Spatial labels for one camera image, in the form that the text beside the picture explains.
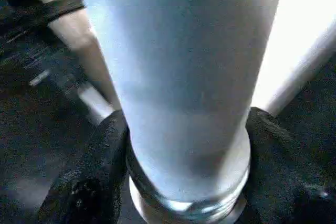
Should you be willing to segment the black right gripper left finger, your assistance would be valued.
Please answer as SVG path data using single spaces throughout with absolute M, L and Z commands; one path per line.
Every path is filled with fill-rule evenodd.
M 117 223 L 129 129 L 121 110 L 97 127 L 73 169 L 52 183 L 37 223 Z

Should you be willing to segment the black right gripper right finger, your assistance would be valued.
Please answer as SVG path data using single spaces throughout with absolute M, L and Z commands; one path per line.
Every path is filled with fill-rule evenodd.
M 268 112 L 252 107 L 246 122 L 251 163 L 244 188 L 245 223 L 335 223 L 335 180 Z

